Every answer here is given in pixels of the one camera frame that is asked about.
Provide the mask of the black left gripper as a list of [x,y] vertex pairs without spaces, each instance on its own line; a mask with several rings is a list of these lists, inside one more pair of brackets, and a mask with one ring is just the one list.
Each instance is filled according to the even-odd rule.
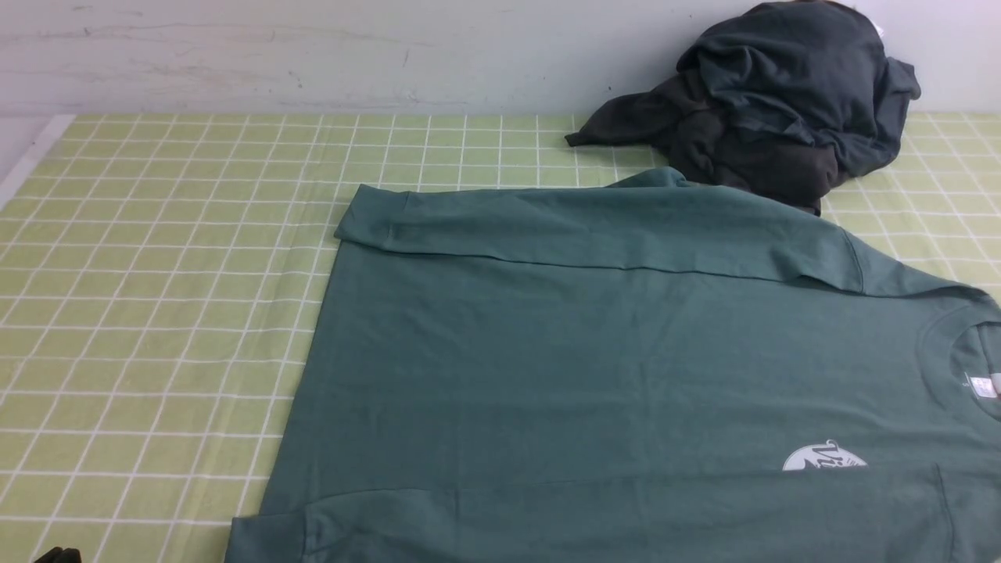
[[81,563],[82,556],[78,549],[72,547],[53,547],[43,553],[34,563]]

